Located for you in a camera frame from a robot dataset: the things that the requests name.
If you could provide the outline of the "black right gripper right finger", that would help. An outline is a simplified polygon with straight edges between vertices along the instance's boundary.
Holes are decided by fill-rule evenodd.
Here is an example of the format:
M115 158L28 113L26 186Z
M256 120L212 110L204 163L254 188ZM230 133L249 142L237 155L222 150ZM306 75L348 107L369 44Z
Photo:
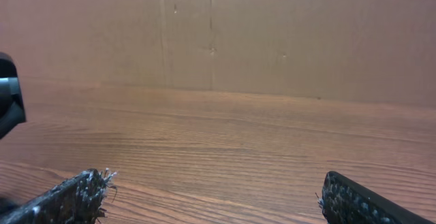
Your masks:
M326 174L317 202L328 223L432 224L335 171Z

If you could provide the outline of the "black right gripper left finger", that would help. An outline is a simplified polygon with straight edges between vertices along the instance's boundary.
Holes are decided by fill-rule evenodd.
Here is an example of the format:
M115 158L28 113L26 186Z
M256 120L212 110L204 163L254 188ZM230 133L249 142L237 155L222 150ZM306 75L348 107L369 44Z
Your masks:
M85 170L64 180L47 192L23 205L1 199L2 224L95 224L106 217L102 207L107 190L117 187L112 180L117 175L109 169Z

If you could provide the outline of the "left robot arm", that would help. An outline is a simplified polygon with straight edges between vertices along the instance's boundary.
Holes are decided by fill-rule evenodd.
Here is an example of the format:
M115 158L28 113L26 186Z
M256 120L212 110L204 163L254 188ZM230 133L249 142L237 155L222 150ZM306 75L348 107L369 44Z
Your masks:
M10 55L1 53L1 139L27 121L17 68Z

